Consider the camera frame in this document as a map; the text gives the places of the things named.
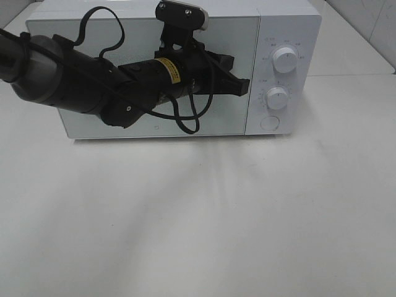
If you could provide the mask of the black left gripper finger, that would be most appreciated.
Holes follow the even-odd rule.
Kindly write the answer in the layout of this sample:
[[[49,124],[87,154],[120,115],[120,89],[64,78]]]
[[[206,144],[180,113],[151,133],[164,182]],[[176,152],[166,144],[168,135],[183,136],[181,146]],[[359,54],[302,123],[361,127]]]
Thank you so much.
[[[155,8],[155,17],[164,24],[192,31],[208,27],[208,12],[185,2],[160,1]]]
[[[243,96],[248,93],[249,79],[239,79],[231,73],[235,61],[234,56],[210,52],[210,61],[214,68],[215,95]]]

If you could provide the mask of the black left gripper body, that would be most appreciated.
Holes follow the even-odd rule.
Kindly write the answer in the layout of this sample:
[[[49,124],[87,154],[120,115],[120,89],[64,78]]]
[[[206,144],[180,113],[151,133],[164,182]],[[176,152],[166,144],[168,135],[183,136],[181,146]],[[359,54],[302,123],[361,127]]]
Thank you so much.
[[[153,89],[158,99],[214,95],[215,66],[203,43],[194,38],[201,26],[164,26],[153,62],[160,68]]]

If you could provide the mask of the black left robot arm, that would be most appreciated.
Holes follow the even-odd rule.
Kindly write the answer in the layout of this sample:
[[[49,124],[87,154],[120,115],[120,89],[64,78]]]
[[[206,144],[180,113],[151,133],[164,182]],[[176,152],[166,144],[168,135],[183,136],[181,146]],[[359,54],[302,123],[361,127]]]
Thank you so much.
[[[249,79],[231,73],[234,57],[207,51],[193,34],[204,30],[208,14],[201,7],[160,1],[155,17],[163,23],[153,59],[115,66],[99,52],[77,51],[95,8],[79,24],[76,40],[1,31],[1,80],[25,101],[81,114],[92,114],[106,125],[128,128],[143,115],[173,120],[191,134],[178,99],[195,95],[243,96]]]

